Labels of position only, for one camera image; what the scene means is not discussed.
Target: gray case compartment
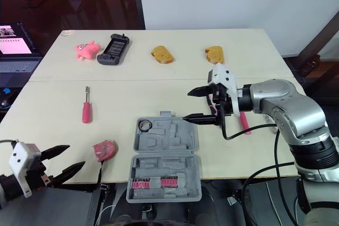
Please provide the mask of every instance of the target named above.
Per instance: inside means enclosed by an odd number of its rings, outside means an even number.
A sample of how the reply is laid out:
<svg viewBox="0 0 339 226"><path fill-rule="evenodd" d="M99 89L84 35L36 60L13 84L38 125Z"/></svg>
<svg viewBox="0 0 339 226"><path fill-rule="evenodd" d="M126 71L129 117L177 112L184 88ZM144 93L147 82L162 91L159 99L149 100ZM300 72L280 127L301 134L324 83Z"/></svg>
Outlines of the gray case compartment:
<svg viewBox="0 0 339 226"><path fill-rule="evenodd" d="M152 123L148 132L139 130L142 120ZM195 125L181 117L171 117L171 112L139 118L134 150L140 154L132 158L126 200L129 203L199 201L199 162L193 154L197 138ZM161 178L177 179L177 187L162 187ZM133 188L135 179L147 181L149 188Z"/></svg>

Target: pink plush toy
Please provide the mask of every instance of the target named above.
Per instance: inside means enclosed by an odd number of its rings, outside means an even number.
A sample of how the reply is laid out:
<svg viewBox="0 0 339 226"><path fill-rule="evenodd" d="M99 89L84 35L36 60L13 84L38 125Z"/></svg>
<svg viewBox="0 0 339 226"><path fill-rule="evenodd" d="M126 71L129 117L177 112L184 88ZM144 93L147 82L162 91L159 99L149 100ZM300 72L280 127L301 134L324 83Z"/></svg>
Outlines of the pink plush toy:
<svg viewBox="0 0 339 226"><path fill-rule="evenodd" d="M91 41L89 44L79 44L74 49L78 52L77 58L91 59L95 58L95 55L100 50L100 45L94 44L94 41Z"/></svg>

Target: laptop keyboard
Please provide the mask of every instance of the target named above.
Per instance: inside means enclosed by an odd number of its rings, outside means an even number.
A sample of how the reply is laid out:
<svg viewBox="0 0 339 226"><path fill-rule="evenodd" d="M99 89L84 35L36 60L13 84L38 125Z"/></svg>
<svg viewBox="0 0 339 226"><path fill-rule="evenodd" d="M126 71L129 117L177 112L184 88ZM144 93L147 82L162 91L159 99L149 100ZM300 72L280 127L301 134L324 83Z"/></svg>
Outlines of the laptop keyboard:
<svg viewBox="0 0 339 226"><path fill-rule="evenodd" d="M39 61L0 61L0 73L31 73Z"/></svg>

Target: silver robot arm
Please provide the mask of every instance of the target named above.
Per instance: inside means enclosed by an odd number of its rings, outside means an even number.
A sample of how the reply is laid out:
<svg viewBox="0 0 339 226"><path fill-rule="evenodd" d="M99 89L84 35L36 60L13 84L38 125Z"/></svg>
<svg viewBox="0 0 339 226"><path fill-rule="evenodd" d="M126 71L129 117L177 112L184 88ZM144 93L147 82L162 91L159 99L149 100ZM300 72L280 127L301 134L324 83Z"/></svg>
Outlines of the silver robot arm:
<svg viewBox="0 0 339 226"><path fill-rule="evenodd" d="M213 94L221 114L191 114L184 119L225 125L222 114L253 111L269 115L288 143L301 176L297 192L299 205L307 213L304 225L339 225L339 154L320 106L287 80L271 79L237 89L235 76L222 64L209 73L208 86L189 92L192 96L208 94Z"/></svg>

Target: pink tool handle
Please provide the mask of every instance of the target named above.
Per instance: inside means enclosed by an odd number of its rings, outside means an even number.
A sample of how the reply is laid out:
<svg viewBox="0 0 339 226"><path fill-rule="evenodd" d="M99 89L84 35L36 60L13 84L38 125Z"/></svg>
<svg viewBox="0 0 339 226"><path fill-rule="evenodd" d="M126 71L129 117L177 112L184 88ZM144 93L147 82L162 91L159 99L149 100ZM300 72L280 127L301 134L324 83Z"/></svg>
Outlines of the pink tool handle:
<svg viewBox="0 0 339 226"><path fill-rule="evenodd" d="M83 123L88 124L91 120L91 105L86 102L83 107Z"/></svg>
<svg viewBox="0 0 339 226"><path fill-rule="evenodd" d="M249 128L245 112L240 112L240 122L243 126L243 130L246 130Z"/></svg>

